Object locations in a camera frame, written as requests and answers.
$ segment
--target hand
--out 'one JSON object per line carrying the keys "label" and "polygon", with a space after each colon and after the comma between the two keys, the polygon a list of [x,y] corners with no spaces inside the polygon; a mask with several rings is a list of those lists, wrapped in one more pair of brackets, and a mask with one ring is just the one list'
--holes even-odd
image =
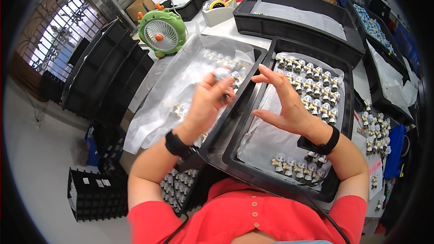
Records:
{"label": "hand", "polygon": [[[211,72],[196,86],[185,121],[174,129],[174,134],[178,134],[184,144],[192,145],[203,132],[212,127],[219,110],[232,103],[235,98],[232,89],[234,81],[232,77],[227,77],[217,82],[214,72]],[[225,94],[229,98],[222,101]]]}
{"label": "hand", "polygon": [[330,138],[333,131],[332,128],[306,110],[301,102],[300,95],[293,89],[283,73],[273,72],[262,64],[259,65],[259,70],[261,74],[253,76],[252,81],[255,83],[265,82],[273,84],[279,96],[282,110],[280,111],[280,115],[267,110],[254,110],[252,112],[254,116],[279,129],[302,135],[315,144],[318,143],[316,139],[318,133],[323,134],[325,132],[325,136],[327,137],[327,133],[329,132],[328,138]]}

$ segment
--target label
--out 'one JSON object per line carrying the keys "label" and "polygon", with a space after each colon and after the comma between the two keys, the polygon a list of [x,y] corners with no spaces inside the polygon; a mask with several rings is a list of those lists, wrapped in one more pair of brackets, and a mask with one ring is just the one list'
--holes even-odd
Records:
{"label": "label", "polygon": [[103,188],[103,187],[104,187],[104,184],[101,182],[101,180],[96,179],[96,183],[98,184],[98,186],[99,186],[100,188]]}

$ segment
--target woman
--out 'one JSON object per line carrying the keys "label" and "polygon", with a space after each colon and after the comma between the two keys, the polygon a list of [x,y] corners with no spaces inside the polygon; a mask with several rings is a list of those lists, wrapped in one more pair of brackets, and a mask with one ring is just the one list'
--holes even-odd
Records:
{"label": "woman", "polygon": [[[260,117],[280,129],[301,134],[316,145],[326,144],[333,129],[311,115],[288,79],[264,65],[255,83],[273,84],[282,104],[280,115],[255,110]],[[214,123],[225,105],[231,103],[233,79],[216,82],[212,73],[196,88],[186,120],[173,134],[186,145],[193,142]],[[341,180],[330,216],[351,243],[358,243],[365,219],[369,191],[369,172],[359,149],[345,136],[327,156]],[[128,214],[133,243],[163,243],[181,224],[169,204],[161,197],[159,182],[179,160],[165,146],[165,138],[146,149],[135,160],[128,178]],[[322,243],[345,243],[328,220],[322,220],[311,208],[286,198],[262,192],[227,178],[214,184],[208,201],[193,215],[170,243],[249,243],[270,244],[275,241],[324,240]]]}

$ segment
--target smartwatch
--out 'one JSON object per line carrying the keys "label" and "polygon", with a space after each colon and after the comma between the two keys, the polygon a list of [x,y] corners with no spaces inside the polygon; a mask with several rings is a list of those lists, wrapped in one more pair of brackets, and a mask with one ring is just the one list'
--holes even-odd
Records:
{"label": "smartwatch", "polygon": [[332,126],[332,128],[333,128],[333,133],[330,139],[328,140],[328,143],[320,144],[316,146],[310,140],[301,136],[297,141],[297,146],[299,148],[318,153],[319,155],[328,155],[334,149],[336,144],[338,144],[339,136],[341,134],[336,127]]}

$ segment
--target green dragon fan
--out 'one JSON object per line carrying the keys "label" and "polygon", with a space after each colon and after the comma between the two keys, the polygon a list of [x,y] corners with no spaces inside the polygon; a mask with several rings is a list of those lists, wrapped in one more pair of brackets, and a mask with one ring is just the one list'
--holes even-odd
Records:
{"label": "green dragon fan", "polygon": [[156,10],[138,13],[138,36],[156,57],[178,52],[185,43],[185,24],[181,17],[155,4]]}

